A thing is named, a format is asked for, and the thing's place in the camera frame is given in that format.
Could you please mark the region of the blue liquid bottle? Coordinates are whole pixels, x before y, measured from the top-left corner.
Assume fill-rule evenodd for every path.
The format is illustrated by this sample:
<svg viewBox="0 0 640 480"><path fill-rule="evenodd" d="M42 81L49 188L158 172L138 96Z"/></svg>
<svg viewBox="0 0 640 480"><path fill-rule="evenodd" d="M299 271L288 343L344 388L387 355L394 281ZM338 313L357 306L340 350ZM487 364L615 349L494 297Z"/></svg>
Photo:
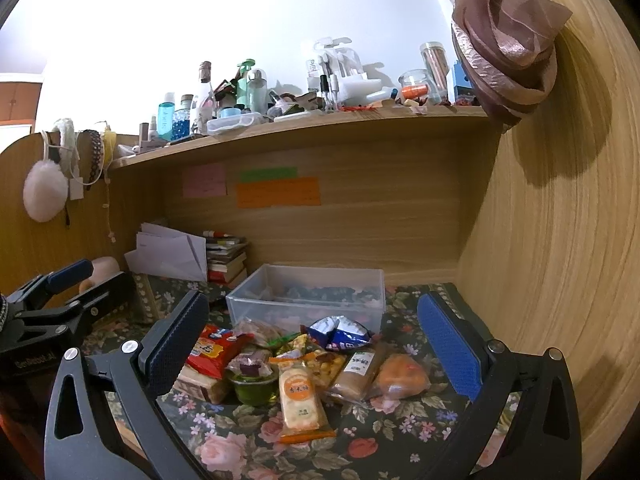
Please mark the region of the blue liquid bottle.
<svg viewBox="0 0 640 480"><path fill-rule="evenodd" d="M169 141L172 133L172 120L175 113L175 97L172 92L166 92L157 109L157 133L158 136Z"/></svg>

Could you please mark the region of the pink sticky note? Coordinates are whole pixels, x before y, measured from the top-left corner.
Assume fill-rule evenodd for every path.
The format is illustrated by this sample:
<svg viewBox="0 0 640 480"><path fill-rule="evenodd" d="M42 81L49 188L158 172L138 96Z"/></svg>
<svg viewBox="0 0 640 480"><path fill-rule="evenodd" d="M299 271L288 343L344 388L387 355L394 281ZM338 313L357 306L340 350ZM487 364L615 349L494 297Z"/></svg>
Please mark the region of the pink sticky note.
<svg viewBox="0 0 640 480"><path fill-rule="evenodd" d="M184 198L209 198L227 195L227 178L224 164L192 166L182 170L182 196Z"/></svg>

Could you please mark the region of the clear plastic storage bin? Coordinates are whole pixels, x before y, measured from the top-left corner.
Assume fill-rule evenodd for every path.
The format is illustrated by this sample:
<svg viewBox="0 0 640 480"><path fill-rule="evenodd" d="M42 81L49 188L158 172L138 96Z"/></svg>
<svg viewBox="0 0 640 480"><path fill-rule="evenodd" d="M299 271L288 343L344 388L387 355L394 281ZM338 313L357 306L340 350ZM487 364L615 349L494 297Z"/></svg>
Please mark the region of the clear plastic storage bin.
<svg viewBox="0 0 640 480"><path fill-rule="evenodd" d="M227 295L231 321L248 318L294 332L345 315L373 333L386 311L384 272L264 264Z"/></svg>

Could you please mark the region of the tall glitter tube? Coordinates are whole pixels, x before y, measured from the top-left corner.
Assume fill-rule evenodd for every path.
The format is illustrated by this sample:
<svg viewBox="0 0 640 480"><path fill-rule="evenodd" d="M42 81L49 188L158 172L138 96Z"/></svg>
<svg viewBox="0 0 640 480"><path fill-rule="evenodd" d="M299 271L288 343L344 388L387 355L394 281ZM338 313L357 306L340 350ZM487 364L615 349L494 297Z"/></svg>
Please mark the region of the tall glitter tube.
<svg viewBox="0 0 640 480"><path fill-rule="evenodd" d="M421 44L420 52L425 67L430 72L434 81L435 91L439 99L443 103L449 104L450 99L447 84L449 66L444 47L437 41L427 41L425 44Z"/></svg>

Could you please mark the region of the glass jar orange item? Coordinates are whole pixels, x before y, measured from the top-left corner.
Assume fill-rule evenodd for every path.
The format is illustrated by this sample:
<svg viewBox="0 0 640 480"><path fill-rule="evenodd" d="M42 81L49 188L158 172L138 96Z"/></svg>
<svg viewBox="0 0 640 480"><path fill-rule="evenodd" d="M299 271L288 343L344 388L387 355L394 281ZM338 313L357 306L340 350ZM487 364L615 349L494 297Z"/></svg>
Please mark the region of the glass jar orange item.
<svg viewBox="0 0 640 480"><path fill-rule="evenodd" d="M442 96L436 87L434 78L426 68L407 70L399 76L398 82L400 94L404 100L433 105L442 102Z"/></svg>

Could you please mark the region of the brown studded headband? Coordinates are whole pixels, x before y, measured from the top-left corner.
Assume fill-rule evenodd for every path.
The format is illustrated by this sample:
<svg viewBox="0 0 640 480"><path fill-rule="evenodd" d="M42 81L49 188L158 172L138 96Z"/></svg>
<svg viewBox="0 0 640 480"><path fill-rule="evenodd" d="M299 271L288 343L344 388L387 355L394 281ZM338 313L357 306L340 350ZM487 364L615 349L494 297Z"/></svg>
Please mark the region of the brown studded headband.
<svg viewBox="0 0 640 480"><path fill-rule="evenodd" d="M105 148L101 133L85 129L78 133L78 177L87 188L100 180L104 166Z"/></svg>

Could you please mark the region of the stack of books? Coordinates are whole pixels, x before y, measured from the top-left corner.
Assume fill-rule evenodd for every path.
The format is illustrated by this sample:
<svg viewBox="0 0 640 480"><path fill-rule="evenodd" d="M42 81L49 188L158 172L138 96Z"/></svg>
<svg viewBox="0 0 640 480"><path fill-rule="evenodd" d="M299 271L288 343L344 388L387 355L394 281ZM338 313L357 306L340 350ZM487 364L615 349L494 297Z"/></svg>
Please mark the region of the stack of books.
<svg viewBox="0 0 640 480"><path fill-rule="evenodd" d="M245 237L204 238L209 283L232 288L247 277Z"/></svg>

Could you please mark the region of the wooden shelf board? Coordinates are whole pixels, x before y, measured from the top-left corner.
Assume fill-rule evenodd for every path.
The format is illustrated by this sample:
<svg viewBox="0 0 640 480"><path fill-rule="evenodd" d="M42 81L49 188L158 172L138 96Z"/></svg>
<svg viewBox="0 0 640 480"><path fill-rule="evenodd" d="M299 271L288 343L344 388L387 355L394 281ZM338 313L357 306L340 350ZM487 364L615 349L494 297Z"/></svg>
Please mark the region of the wooden shelf board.
<svg viewBox="0 0 640 480"><path fill-rule="evenodd" d="M244 155L385 140L494 132L499 125L479 107L434 106L424 113L409 107L380 107L270 122L220 136L160 148L113 162L114 170L201 165Z"/></svg>

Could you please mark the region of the green spray bottle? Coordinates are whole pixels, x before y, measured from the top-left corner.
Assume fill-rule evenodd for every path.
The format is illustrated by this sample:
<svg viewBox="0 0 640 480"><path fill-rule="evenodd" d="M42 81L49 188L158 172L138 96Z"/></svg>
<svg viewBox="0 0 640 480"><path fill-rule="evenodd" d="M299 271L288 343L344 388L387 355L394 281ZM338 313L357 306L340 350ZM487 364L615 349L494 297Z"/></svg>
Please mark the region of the green spray bottle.
<svg viewBox="0 0 640 480"><path fill-rule="evenodd" d="M235 103L247 108L247 74L254 68L255 61L247 58L238 65L235 75Z"/></svg>

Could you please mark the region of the pink knotted curtain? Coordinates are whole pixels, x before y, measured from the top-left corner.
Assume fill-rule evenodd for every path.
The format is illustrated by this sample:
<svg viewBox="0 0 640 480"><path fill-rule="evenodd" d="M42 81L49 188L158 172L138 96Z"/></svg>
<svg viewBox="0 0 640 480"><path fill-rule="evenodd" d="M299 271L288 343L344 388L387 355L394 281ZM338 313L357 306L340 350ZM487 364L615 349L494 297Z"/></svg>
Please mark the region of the pink knotted curtain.
<svg viewBox="0 0 640 480"><path fill-rule="evenodd" d="M548 98L571 16L552 0L454 0L454 48L489 117L513 127Z"/></svg>

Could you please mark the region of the blue white chip bag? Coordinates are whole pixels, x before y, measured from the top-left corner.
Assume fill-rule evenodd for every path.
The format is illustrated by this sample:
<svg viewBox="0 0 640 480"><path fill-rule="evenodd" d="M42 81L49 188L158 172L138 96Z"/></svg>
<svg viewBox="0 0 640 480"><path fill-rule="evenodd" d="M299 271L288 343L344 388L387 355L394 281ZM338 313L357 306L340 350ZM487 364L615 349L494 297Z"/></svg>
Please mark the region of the blue white chip bag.
<svg viewBox="0 0 640 480"><path fill-rule="evenodd" d="M324 350L343 351L363 348L372 333L345 315L329 315L306 327L306 333Z"/></svg>

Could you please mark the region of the red snack packet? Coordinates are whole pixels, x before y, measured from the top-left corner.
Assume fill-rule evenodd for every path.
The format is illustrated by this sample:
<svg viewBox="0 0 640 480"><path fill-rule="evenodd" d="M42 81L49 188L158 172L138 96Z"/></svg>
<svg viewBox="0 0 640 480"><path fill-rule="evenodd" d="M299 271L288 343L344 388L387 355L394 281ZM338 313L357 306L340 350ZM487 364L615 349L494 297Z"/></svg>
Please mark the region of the red snack packet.
<svg viewBox="0 0 640 480"><path fill-rule="evenodd" d="M252 342L253 337L206 324L194 344L186 364L205 376L224 379L228 364Z"/></svg>

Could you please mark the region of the green sticky note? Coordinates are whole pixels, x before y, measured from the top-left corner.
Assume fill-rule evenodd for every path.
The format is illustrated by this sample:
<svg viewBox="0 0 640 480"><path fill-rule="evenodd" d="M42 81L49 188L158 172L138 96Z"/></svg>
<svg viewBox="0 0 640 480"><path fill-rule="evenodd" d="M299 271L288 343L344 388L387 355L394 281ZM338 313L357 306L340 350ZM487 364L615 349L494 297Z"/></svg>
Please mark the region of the green sticky note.
<svg viewBox="0 0 640 480"><path fill-rule="evenodd" d="M242 171L240 174L241 183L255 183L273 180L296 179L298 170L296 167L268 167L255 168Z"/></svg>

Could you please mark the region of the yellow nut snack bag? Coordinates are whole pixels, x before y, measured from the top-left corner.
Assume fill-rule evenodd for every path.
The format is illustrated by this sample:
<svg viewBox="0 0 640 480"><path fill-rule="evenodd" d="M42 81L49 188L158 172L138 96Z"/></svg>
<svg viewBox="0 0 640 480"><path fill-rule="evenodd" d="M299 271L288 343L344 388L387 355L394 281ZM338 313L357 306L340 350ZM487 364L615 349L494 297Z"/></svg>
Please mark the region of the yellow nut snack bag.
<svg viewBox="0 0 640 480"><path fill-rule="evenodd" d="M342 354L326 350L304 353L302 350L293 349L269 359L269 363L277 365L280 370L293 364L303 364L310 370L314 385L319 390L326 390L332 386L345 362L346 358Z"/></svg>

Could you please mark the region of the purple snack bar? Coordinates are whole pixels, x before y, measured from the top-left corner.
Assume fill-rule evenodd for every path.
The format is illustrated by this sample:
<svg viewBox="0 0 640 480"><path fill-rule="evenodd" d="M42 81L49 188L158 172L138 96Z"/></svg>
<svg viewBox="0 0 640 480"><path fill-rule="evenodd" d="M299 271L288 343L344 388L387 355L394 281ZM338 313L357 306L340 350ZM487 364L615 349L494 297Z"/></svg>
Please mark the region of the purple snack bar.
<svg viewBox="0 0 640 480"><path fill-rule="evenodd" d="M241 352L229 362L227 370L243 378L267 378L273 373L270 359L271 352L267 349Z"/></svg>

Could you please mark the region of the brown bread bar pack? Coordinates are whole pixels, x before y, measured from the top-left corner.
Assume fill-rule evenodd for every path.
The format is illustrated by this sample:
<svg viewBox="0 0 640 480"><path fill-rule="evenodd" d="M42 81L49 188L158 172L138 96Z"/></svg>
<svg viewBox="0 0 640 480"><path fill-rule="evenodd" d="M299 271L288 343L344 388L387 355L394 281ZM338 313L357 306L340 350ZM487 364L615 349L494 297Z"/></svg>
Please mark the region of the brown bread bar pack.
<svg viewBox="0 0 640 480"><path fill-rule="evenodd" d="M362 401L385 359L385 353L383 347L353 353L329 388L329 395L349 402Z"/></svg>

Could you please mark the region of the white folded papers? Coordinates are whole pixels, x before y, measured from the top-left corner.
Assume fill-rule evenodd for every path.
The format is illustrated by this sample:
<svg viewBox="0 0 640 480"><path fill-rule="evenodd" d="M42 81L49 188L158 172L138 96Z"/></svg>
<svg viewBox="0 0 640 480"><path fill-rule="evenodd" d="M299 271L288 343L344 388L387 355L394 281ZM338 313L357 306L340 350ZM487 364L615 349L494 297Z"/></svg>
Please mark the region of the white folded papers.
<svg viewBox="0 0 640 480"><path fill-rule="evenodd" d="M136 235L137 246L126 252L132 273L160 278L206 282L206 238L144 222Z"/></svg>

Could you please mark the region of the orange bun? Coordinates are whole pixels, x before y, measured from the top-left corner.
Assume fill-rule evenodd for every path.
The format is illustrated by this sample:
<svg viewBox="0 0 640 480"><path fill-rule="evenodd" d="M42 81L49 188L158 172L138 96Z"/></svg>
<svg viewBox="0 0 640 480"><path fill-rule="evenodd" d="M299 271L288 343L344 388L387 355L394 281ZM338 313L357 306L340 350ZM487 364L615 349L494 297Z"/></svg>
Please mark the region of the orange bun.
<svg viewBox="0 0 640 480"><path fill-rule="evenodd" d="M374 396L401 400L431 388L425 368L406 354L391 354L382 364L372 384Z"/></svg>

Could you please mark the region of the clear bag brown cookies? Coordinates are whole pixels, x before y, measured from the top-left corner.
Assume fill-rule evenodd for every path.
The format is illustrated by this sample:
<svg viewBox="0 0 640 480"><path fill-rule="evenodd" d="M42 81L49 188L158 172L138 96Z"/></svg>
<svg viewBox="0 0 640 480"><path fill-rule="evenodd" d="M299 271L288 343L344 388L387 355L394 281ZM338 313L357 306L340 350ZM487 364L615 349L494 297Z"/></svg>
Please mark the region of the clear bag brown cookies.
<svg viewBox="0 0 640 480"><path fill-rule="evenodd" d="M247 335L260 348L274 348L284 336L280 328L261 320L242 318L233 325L233 333Z"/></svg>

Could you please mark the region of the red white glue stick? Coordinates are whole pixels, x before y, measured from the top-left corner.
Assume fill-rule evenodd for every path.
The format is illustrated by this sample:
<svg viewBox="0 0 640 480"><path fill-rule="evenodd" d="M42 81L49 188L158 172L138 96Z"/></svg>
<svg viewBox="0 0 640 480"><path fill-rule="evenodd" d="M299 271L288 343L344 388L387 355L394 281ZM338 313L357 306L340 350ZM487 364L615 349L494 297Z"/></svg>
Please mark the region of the red white glue stick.
<svg viewBox="0 0 640 480"><path fill-rule="evenodd" d="M222 231L216 231L216 230L203 231L203 236L206 237L206 238L232 238L232 237L234 237L233 234L222 232Z"/></svg>

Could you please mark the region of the white fluffy earmuffs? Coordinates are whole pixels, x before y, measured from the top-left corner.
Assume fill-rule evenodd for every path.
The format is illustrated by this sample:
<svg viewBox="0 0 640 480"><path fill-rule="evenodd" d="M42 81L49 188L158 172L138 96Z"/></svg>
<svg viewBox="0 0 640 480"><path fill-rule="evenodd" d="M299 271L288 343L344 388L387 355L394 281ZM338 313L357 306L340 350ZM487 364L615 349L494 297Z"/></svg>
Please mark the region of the white fluffy earmuffs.
<svg viewBox="0 0 640 480"><path fill-rule="evenodd" d="M51 221L65 208L70 180L78 177L79 153L73 121L59 119L52 132L60 136L60 143L52 144L49 133L40 133L42 159L29 170L23 186L24 208L29 218L38 223Z"/></svg>

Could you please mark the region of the orange rice cracker pack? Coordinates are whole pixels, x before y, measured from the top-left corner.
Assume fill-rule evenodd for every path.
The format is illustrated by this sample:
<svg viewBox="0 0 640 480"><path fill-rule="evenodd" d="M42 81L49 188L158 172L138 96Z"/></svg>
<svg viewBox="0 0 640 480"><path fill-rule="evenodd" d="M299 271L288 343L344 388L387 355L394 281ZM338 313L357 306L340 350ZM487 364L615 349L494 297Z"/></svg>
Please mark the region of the orange rice cracker pack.
<svg viewBox="0 0 640 480"><path fill-rule="evenodd" d="M293 445L335 436L306 366L293 364L280 370L279 396L283 416L281 443Z"/></svg>

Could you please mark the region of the orange sticky note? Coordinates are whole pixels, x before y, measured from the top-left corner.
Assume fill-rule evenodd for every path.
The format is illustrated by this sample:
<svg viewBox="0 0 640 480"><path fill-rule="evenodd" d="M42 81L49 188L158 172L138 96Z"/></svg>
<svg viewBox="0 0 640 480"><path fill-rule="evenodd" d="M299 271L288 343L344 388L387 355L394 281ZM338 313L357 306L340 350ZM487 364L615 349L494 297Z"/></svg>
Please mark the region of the orange sticky note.
<svg viewBox="0 0 640 480"><path fill-rule="evenodd" d="M235 187L239 208L320 206L317 177L239 183Z"/></svg>

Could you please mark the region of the beige wafer block pack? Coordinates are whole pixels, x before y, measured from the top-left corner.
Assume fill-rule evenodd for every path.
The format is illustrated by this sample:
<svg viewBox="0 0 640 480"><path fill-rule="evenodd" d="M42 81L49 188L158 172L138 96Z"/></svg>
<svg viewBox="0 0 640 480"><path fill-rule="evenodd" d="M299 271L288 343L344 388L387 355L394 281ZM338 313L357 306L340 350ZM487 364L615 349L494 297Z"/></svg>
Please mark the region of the beige wafer block pack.
<svg viewBox="0 0 640 480"><path fill-rule="evenodd" d="M210 404L221 404L229 391L225 380L201 374L189 365L180 370L174 388Z"/></svg>

